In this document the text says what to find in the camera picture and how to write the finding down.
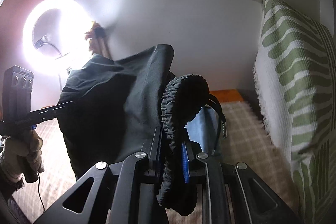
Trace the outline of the gloved left hand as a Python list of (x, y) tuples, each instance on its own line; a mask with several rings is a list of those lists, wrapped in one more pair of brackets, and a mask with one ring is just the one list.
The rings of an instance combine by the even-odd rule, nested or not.
[(1, 176), (5, 182), (15, 189), (23, 186), (23, 160), (30, 170), (43, 173), (42, 146), (43, 139), (35, 130), (25, 131), (24, 140), (7, 137), (1, 152)]

